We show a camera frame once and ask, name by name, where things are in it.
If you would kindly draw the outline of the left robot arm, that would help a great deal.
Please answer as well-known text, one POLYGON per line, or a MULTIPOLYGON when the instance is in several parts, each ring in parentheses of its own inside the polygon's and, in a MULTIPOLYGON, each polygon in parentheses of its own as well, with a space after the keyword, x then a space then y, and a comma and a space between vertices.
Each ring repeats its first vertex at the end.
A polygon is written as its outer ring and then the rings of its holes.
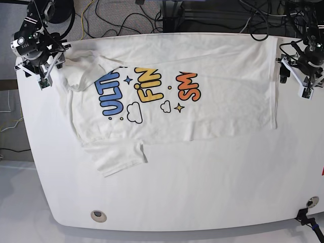
POLYGON ((288 1, 285 14, 292 25, 298 41, 279 45, 282 55, 280 63, 280 83, 284 84, 293 74, 301 91, 308 96, 323 80, 323 18, 317 15, 323 10, 323 1, 288 1))

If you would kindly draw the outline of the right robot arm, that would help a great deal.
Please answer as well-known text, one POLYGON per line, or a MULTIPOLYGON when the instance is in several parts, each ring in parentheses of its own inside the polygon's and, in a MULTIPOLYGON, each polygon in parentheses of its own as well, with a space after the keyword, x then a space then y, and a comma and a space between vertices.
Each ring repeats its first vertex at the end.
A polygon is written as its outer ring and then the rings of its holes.
POLYGON ((75 20, 74 1, 30 1, 20 30, 13 34, 10 47, 21 58, 15 70, 36 78, 41 89, 52 85, 53 67, 62 68, 64 53, 71 47, 65 39, 75 20), (63 34, 50 33, 48 23, 60 24, 70 19, 63 34))

